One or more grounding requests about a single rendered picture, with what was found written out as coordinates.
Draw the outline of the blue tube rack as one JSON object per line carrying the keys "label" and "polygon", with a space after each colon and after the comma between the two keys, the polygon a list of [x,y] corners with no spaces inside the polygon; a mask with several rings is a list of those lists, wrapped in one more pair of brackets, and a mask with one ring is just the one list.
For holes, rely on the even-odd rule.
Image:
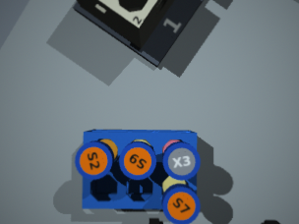
{"label": "blue tube rack", "polygon": [[[111,139],[118,146],[118,156],[113,167],[104,177],[97,180],[83,177],[82,208],[162,209],[162,182],[169,177],[162,164],[162,147],[169,140],[180,140],[197,149],[197,134],[192,131],[90,130],[84,132],[84,144],[103,139]],[[119,165],[121,151],[133,140],[147,140],[156,155],[154,171],[142,180],[128,178]]]}

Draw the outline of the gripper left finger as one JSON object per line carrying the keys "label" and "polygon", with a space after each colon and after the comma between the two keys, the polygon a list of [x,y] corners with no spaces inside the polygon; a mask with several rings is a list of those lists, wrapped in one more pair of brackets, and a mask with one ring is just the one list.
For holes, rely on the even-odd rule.
{"label": "gripper left finger", "polygon": [[163,224],[163,221],[159,221],[159,218],[150,218],[149,224]]}

